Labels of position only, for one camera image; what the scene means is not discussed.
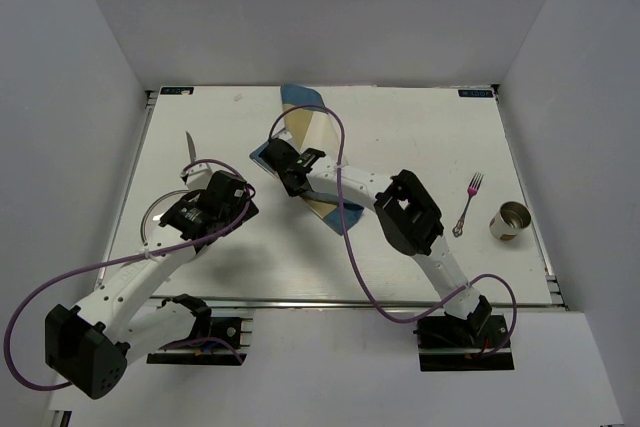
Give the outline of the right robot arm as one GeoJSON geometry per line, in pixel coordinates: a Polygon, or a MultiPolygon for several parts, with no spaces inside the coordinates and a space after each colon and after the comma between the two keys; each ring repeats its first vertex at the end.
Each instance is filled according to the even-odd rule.
{"type": "Polygon", "coordinates": [[[300,153],[278,138],[259,147],[251,159],[280,180],[291,197],[326,201],[342,194],[345,202],[374,212],[387,242],[421,268],[445,302],[445,334],[465,347],[486,336],[491,306],[451,253],[441,210],[413,172],[403,169],[390,176],[339,168],[320,150],[300,153]]]}

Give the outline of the white plate with red characters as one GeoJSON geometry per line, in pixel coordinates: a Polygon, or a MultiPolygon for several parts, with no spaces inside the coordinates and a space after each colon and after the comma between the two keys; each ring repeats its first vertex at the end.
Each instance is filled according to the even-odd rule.
{"type": "Polygon", "coordinates": [[[144,212],[139,234],[142,243],[146,243],[154,229],[159,225],[161,217],[164,213],[177,201],[179,201],[188,191],[186,189],[174,190],[165,193],[154,200],[144,212]]]}

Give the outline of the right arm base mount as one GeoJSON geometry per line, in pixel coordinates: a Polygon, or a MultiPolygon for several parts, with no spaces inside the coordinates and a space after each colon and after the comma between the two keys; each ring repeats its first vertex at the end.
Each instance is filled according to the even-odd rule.
{"type": "Polygon", "coordinates": [[[496,349],[508,333],[503,315],[491,315],[478,334],[471,335],[448,316],[430,316],[419,320],[417,337],[421,372],[513,371],[511,343],[496,349]]]}

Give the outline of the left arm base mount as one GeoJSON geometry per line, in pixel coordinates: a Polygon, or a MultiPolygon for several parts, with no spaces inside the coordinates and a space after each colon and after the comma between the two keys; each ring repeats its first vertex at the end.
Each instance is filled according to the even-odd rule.
{"type": "Polygon", "coordinates": [[[146,357],[149,365],[239,367],[252,341],[253,318],[247,315],[214,315],[207,340],[159,350],[146,357]]]}

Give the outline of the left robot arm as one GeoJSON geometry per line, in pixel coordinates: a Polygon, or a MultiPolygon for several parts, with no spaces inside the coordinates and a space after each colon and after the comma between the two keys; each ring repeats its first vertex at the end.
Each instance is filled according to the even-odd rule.
{"type": "Polygon", "coordinates": [[[73,307],[55,306],[45,318],[45,362],[89,398],[107,395],[128,365],[167,346],[199,346],[211,334],[211,309],[188,294],[154,312],[140,308],[181,266],[258,212],[252,188],[226,171],[189,192],[161,217],[141,259],[129,261],[73,307]]]}

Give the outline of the pink iridescent fork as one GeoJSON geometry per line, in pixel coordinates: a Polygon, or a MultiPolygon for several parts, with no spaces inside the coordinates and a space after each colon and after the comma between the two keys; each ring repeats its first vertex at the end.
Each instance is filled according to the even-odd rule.
{"type": "Polygon", "coordinates": [[[484,178],[484,174],[480,173],[480,172],[476,172],[473,177],[471,178],[467,189],[466,189],[466,194],[467,194],[467,200],[466,200],[466,204],[455,224],[455,226],[452,228],[452,234],[455,238],[459,238],[463,235],[464,232],[464,225],[465,225],[465,221],[466,221],[466,217],[467,217],[467,213],[470,207],[470,204],[472,202],[472,199],[478,194],[480,187],[482,185],[482,181],[484,178]]]}

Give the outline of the metal tin cup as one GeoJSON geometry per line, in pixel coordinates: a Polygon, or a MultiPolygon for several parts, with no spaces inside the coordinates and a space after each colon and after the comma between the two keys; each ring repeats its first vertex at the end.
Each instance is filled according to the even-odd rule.
{"type": "Polygon", "coordinates": [[[491,235],[500,241],[511,241],[531,225],[531,213],[522,203],[503,203],[489,223],[491,235]]]}

